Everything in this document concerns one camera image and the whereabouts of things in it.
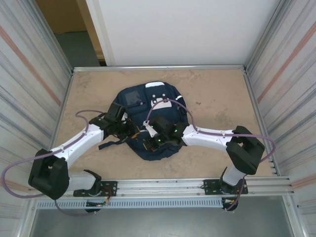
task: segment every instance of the corrugated metal wall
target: corrugated metal wall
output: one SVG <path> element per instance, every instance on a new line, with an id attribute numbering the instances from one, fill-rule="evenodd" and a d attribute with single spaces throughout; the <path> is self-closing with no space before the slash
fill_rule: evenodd
<path id="1" fill-rule="evenodd" d="M 250 81 L 269 135 L 278 145 L 276 162 L 291 178 L 310 236 L 316 236 L 316 1 L 288 6 Z"/>
<path id="2" fill-rule="evenodd" d="M 0 1 L 0 172 L 49 148 L 72 74 L 36 7 L 27 0 Z M 31 165 L 8 172 L 12 189 L 28 190 Z M 22 208 L 22 199 L 0 187 L 1 237 L 17 231 Z"/>

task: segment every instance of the wooden tabletop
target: wooden tabletop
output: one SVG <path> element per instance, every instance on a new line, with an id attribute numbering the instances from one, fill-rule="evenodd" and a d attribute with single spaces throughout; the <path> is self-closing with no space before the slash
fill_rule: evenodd
<path id="1" fill-rule="evenodd" d="M 260 134 L 241 70 L 167 70 L 76 72 L 60 125 L 56 145 L 60 145 L 84 128 L 75 113 L 84 109 L 107 111 L 122 89 L 161 80 L 177 87 L 196 125 L 211 129 L 247 127 Z M 90 120 L 95 113 L 86 113 Z M 109 137 L 105 140 L 116 141 Z M 70 168 L 92 170 L 103 179 L 203 178 L 219 177 L 232 164 L 222 151 L 206 147 L 183 147 L 178 153 L 159 161 L 145 161 L 126 144 L 113 145 L 101 151 L 89 149 Z M 267 161 L 260 164 L 257 176 L 270 176 Z"/>

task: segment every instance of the orange stripe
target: orange stripe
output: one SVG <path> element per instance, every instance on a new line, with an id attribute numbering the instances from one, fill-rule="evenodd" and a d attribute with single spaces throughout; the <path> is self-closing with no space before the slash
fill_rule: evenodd
<path id="1" fill-rule="evenodd" d="M 298 43 L 298 45 L 295 47 L 294 51 L 291 53 L 289 58 L 285 61 L 285 63 L 282 65 L 282 67 L 278 70 L 278 72 L 275 74 L 275 76 L 272 78 L 271 82 L 269 82 L 266 89 L 262 92 L 262 94 L 258 97 L 258 102 L 262 100 L 262 98 L 267 94 L 267 92 L 270 90 L 270 88 L 273 86 L 273 84 L 276 82 L 276 80 L 282 75 L 284 70 L 287 68 L 287 66 L 291 63 L 291 61 L 296 57 L 296 55 L 302 50 L 302 48 L 306 45 L 306 43 L 310 40 L 310 38 L 313 36 L 313 34 L 316 32 L 316 21 L 312 25 L 312 27 L 306 32 L 304 37 L 301 39 L 301 41 Z"/>
<path id="2" fill-rule="evenodd" d="M 49 88 L 43 78 L 39 75 L 30 61 L 25 57 L 25 55 L 21 52 L 21 50 L 16 46 L 10 36 L 6 33 L 6 31 L 0 26 L 0 36 L 4 39 L 4 41 L 10 46 L 10 48 L 15 52 L 15 54 L 20 58 L 22 63 L 29 69 L 29 71 L 34 75 L 34 77 L 40 82 L 40 84 L 44 87 L 44 89 L 49 93 L 49 95 L 53 98 L 53 100 L 61 105 L 61 101 L 54 94 L 54 92 Z"/>
<path id="3" fill-rule="evenodd" d="M 310 184 L 315 184 L 315 183 L 316 183 L 316 174 L 313 174 L 303 179 L 300 179 L 298 181 L 292 182 L 292 187 L 294 189 L 297 189 L 297 188 L 301 188 L 301 187 L 304 187 Z"/>
<path id="4" fill-rule="evenodd" d="M 21 191 L 21 192 L 25 192 L 27 193 L 29 191 L 29 188 L 27 186 L 24 186 L 22 184 L 18 184 L 16 182 L 13 182 L 11 180 L 5 180 L 5 183 L 7 184 L 7 186 L 10 188 L 10 189 L 15 189 L 15 190 L 18 190 L 18 191 Z"/>

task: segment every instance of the ventilation grille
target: ventilation grille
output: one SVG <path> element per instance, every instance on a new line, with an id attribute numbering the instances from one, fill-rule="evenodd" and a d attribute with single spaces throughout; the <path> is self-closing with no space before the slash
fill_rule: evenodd
<path id="1" fill-rule="evenodd" d="M 103 202 L 103 200 L 88 200 L 89 202 Z M 87 207 L 87 200 L 59 200 L 61 209 L 94 209 L 94 208 L 175 208 L 175 207 L 223 207 L 220 197 L 203 198 L 147 198 L 147 199 L 110 199 L 107 205 Z M 38 209 L 56 209 L 53 200 L 40 200 Z"/>

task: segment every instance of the dark blue backpack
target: dark blue backpack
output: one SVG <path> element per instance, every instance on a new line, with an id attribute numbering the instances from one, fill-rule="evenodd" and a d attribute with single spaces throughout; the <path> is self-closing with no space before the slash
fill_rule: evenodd
<path id="1" fill-rule="evenodd" d="M 177 100 L 186 106 L 177 88 L 162 81 L 126 88 L 118 93 L 114 102 L 125 106 L 129 117 L 141 129 L 153 104 L 166 98 Z M 156 115 L 162 115 L 173 123 L 188 122 L 187 112 L 179 105 L 171 102 L 162 102 L 156 105 L 150 119 Z M 143 145 L 143 139 L 147 138 L 150 138 L 149 133 L 141 132 L 136 139 L 126 140 L 128 146 L 144 160 L 160 160 L 177 153 L 181 149 L 181 146 L 165 144 L 155 152 L 147 151 Z M 99 149 L 112 144 L 120 144 L 120 142 L 109 142 L 99 146 Z"/>

